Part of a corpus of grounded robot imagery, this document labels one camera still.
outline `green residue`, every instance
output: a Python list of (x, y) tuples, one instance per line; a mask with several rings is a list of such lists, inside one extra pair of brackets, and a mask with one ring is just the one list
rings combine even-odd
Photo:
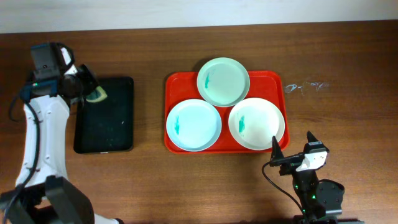
[(206, 81), (205, 81), (205, 88), (208, 88), (209, 82), (210, 82), (210, 72), (207, 73)]
[(174, 130), (177, 134), (180, 134), (180, 117), (177, 116), (177, 120), (174, 125)]
[(242, 134), (243, 130), (244, 130), (244, 116), (242, 116), (241, 120), (239, 121), (239, 134)]

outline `white plate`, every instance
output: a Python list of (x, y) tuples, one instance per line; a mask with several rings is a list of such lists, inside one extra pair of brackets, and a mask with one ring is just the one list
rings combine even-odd
[(170, 140), (183, 150), (198, 152), (209, 148), (221, 133), (221, 117), (203, 100), (185, 100), (170, 111), (166, 131)]
[(199, 71), (197, 86), (203, 99), (215, 106), (233, 106), (247, 95), (248, 71), (230, 58), (216, 58)]
[(249, 98), (239, 102), (228, 118), (229, 131), (242, 146), (252, 150), (272, 147), (272, 137), (280, 141), (285, 131), (285, 120), (270, 101)]

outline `plate rim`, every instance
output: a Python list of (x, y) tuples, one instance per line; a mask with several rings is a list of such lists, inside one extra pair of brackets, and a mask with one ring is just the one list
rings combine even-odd
[[(209, 102), (209, 101), (208, 101), (208, 98), (209, 98), (209, 97), (207, 97), (208, 95), (205, 94), (203, 91), (201, 91), (201, 88), (199, 87), (199, 80), (200, 80), (200, 78), (203, 77), (204, 74), (206, 73), (206, 72), (205, 72), (205, 69), (206, 69), (206, 70), (208, 69), (207, 67), (210, 66), (209, 64), (215, 63), (215, 62), (217, 62), (217, 61), (219, 61), (219, 60), (230, 61), (230, 62), (234, 63), (234, 64), (233, 64), (234, 66), (236, 65), (237, 67), (242, 67), (243, 70), (244, 70), (244, 74), (243, 74), (243, 75), (244, 75), (244, 77), (245, 77), (245, 83), (247, 82), (247, 85), (245, 85), (245, 87), (244, 87), (243, 93), (242, 93), (236, 100), (234, 100), (232, 103), (227, 104), (227, 105), (217, 105), (217, 104), (215, 104), (215, 103)], [(241, 102), (243, 99), (245, 99), (245, 97), (248, 95), (249, 90), (250, 90), (250, 77), (249, 77), (248, 70), (247, 70), (240, 62), (238, 62), (237, 60), (232, 59), (232, 58), (228, 58), (228, 57), (218, 57), (218, 58), (214, 58), (214, 59), (209, 60), (208, 62), (206, 62), (206, 63), (200, 68), (200, 70), (199, 70), (199, 72), (198, 72), (198, 76), (197, 76), (197, 88), (198, 88), (198, 91), (199, 91), (200, 96), (201, 96), (206, 102), (208, 102), (209, 104), (211, 104), (211, 105), (213, 105), (213, 106), (225, 107), (225, 108), (226, 108), (226, 107), (234, 106), (234, 105), (238, 104), (239, 102)]]
[(254, 149), (254, 148), (251, 148), (251, 147), (247, 147), (247, 146), (241, 144), (241, 143), (236, 139), (236, 137), (234, 136), (233, 132), (231, 131), (231, 127), (230, 127), (230, 125), (229, 125), (230, 122), (231, 122), (231, 115), (232, 115), (232, 114), (236, 114), (236, 113), (234, 113), (234, 111), (238, 110), (238, 109), (236, 109), (236, 106), (237, 106), (238, 104), (240, 104), (240, 103), (242, 103), (242, 102), (244, 102), (244, 101), (248, 102), (247, 100), (263, 100), (263, 101), (269, 103), (270, 105), (272, 105), (271, 107), (273, 107), (274, 109), (276, 109), (276, 112), (277, 112), (277, 114), (278, 114), (278, 117), (282, 118), (282, 122), (283, 122), (283, 131), (282, 131), (282, 134), (280, 135), (280, 137), (276, 136), (277, 141), (279, 142), (279, 141), (284, 137), (284, 133), (285, 133), (285, 130), (286, 130), (286, 122), (285, 122), (285, 118), (284, 118), (282, 112), (281, 112), (280, 109), (279, 109), (275, 104), (273, 104), (271, 101), (266, 100), (266, 99), (263, 99), (263, 98), (258, 98), (258, 97), (246, 98), (246, 99), (240, 101), (239, 103), (237, 103), (237, 104), (232, 108), (232, 110), (231, 110), (231, 112), (229, 113), (229, 116), (228, 116), (228, 130), (229, 130), (229, 133), (231, 133), (232, 137), (234, 138), (234, 140), (235, 140), (238, 144), (240, 144), (241, 146), (243, 146), (243, 147), (245, 147), (245, 148), (247, 148), (247, 149), (254, 150), (254, 151), (263, 151), (263, 150), (269, 149), (269, 147), (268, 147), (268, 148), (265, 148), (265, 149)]
[[(217, 138), (215, 139), (215, 141), (214, 141), (213, 143), (211, 143), (208, 147), (206, 147), (206, 148), (204, 148), (204, 149), (200, 149), (200, 150), (189, 150), (189, 149), (184, 149), (184, 148), (182, 148), (181, 146), (179, 146), (178, 144), (176, 144), (176, 143), (173, 141), (173, 139), (172, 139), (172, 138), (170, 137), (170, 135), (169, 135), (169, 130), (167, 129), (167, 123), (169, 122), (169, 117), (170, 117), (170, 115), (172, 114), (172, 111), (173, 111), (174, 109), (177, 109), (176, 107), (177, 107), (178, 105), (181, 106), (181, 104), (189, 103), (189, 102), (191, 102), (191, 101), (196, 101), (196, 102), (202, 104), (203, 106), (206, 105), (206, 107), (211, 108), (211, 110), (213, 110), (214, 114), (216, 114), (216, 122), (220, 122), (220, 126), (218, 127), (219, 131), (217, 131), (218, 129), (216, 129), (216, 133), (215, 133), (215, 135), (214, 135), (214, 136), (217, 136)], [(183, 101), (177, 103), (177, 104), (169, 111), (169, 113), (168, 113), (168, 115), (167, 115), (167, 118), (166, 118), (165, 129), (166, 129), (166, 134), (167, 134), (167, 136), (169, 137), (169, 139), (171, 140), (171, 142), (172, 142), (174, 145), (176, 145), (177, 147), (179, 147), (180, 149), (182, 149), (182, 150), (184, 150), (184, 151), (187, 151), (187, 152), (200, 152), (200, 151), (204, 151), (204, 150), (208, 149), (209, 147), (211, 147), (212, 145), (214, 145), (214, 143), (217, 142), (218, 138), (220, 138), (220, 135), (221, 135), (221, 132), (222, 132), (222, 129), (223, 129), (223, 120), (221, 119), (221, 115), (220, 115), (220, 113), (218, 112), (218, 110), (217, 110), (211, 103), (209, 103), (209, 102), (207, 102), (207, 101), (205, 101), (205, 100), (201, 100), (201, 99), (187, 99), (187, 100), (183, 100)]]

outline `wooden table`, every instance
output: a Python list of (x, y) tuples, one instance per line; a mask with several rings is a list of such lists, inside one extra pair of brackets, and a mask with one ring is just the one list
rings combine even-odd
[[(284, 153), (302, 151), (307, 130), (330, 148), (318, 176), (346, 187), (341, 218), (398, 220), (398, 21), (2, 34), (0, 192), (14, 187), (24, 153), (25, 124), (7, 119), (9, 102), (33, 68), (29, 47), (46, 41), (67, 44), (99, 77), (135, 81), (131, 152), (76, 154), (75, 116), (68, 122), (68, 176), (96, 213), (126, 223), (266, 222), (300, 213), (263, 178), (268, 153), (189, 156), (164, 146), (166, 77), (231, 57), (303, 86), (285, 94)], [(309, 84), (316, 82), (328, 88), (317, 91)], [(291, 177), (267, 172), (294, 193)]]

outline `white wall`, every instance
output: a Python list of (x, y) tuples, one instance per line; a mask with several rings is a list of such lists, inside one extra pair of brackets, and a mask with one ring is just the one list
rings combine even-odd
[(398, 19), (398, 0), (0, 0), (0, 33)]

